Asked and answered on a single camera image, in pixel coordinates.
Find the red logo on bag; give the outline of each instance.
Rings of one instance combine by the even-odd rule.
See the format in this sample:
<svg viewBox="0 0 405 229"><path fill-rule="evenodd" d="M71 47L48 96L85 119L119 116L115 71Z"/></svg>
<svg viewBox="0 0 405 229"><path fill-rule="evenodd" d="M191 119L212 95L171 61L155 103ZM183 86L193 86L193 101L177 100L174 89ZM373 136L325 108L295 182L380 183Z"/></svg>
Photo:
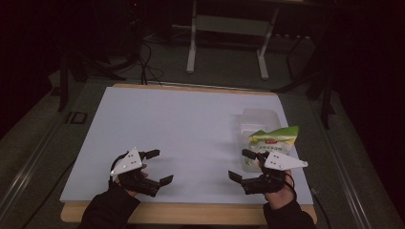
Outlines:
<svg viewBox="0 0 405 229"><path fill-rule="evenodd" d="M278 141L266 140L266 144L277 144Z"/></svg>

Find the black sleeve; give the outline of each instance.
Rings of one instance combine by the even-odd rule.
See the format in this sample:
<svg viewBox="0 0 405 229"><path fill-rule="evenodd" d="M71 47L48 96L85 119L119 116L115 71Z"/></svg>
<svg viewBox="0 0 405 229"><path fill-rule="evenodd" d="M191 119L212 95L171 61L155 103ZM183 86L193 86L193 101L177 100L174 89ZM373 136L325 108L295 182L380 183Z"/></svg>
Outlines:
<svg viewBox="0 0 405 229"><path fill-rule="evenodd" d="M301 210L297 201L286 206L271 210L267 203L263 205L267 226L269 229L315 229L312 217Z"/></svg>
<svg viewBox="0 0 405 229"><path fill-rule="evenodd" d="M132 198L120 186L97 195L86 208L78 229L122 229L140 201Z"/></svg>

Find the gray carpet floor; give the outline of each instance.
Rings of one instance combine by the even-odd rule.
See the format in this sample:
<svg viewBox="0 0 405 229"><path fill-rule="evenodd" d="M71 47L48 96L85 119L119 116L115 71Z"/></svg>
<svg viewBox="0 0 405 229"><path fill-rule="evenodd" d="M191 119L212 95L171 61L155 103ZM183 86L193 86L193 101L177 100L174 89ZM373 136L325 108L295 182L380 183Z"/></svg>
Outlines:
<svg viewBox="0 0 405 229"><path fill-rule="evenodd" d="M292 41L288 38L276 37L270 41L266 54L270 74L267 81L260 78L255 50L251 47L234 49L224 44L218 48L200 40L203 45L197 48L195 72L188 74L185 72L188 47L184 45L184 38L177 36L171 43L151 38L155 40L146 41L152 51L151 68L146 71L150 84L269 91L291 82L286 54ZM312 48L310 43L304 43L297 49L291 57L293 73L298 73L305 65ZM141 50L142 58L147 59L149 49L142 46ZM136 65L118 74L126 77L128 83L138 84L140 73L141 67ZM57 77L58 73L50 76L55 85ZM70 103L65 112L57 112L58 97L48 94L1 140L1 197L12 188L14 178L27 166L30 156L41 155L25 182L24 192L14 197L8 211L2 213L1 228L22 228L25 222L29 223L27 228L76 228L77 223L60 219L63 203L59 198L70 173L69 166L80 151L104 90L115 83L96 73L92 73L86 83L72 80ZM305 96L307 88L308 85L303 85L279 96L288 124L300 127L296 147L300 158L309 161L310 166L305 169L309 185L319 192L317 197L321 205L314 204L317 227L328 228L322 206L332 228L404 228L340 104L339 95L332 94L334 114L330 115L330 130L326 130L319 118L322 100L308 100ZM64 123L68 112L86 113L88 119L80 125ZM137 228L144 229L181 227L137 225ZM213 225L212 228L251 227Z"/></svg>

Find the green snack bag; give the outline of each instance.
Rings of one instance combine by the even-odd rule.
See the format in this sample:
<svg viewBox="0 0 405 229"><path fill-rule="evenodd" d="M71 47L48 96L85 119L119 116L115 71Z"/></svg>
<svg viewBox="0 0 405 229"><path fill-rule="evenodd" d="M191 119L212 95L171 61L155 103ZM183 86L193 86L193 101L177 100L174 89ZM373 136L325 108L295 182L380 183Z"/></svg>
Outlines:
<svg viewBox="0 0 405 229"><path fill-rule="evenodd" d="M298 126L281 128L269 133L258 131L250 135L248 150L255 153L279 152L288 155L298 136L298 131ZM257 158L244 157L244 169L249 172L261 172Z"/></svg>

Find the plastic container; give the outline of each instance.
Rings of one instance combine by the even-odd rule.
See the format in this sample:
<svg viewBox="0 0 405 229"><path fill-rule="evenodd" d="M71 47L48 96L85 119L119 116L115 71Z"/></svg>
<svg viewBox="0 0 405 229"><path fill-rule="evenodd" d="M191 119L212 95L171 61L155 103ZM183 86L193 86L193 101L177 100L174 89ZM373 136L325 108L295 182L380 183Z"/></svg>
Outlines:
<svg viewBox="0 0 405 229"><path fill-rule="evenodd" d="M245 109L240 117L240 154L242 149L248 149L249 136L257 131L271 132L281 128L280 119L276 112L264 109ZM242 167L248 173L260 173L257 160L242 156Z"/></svg>

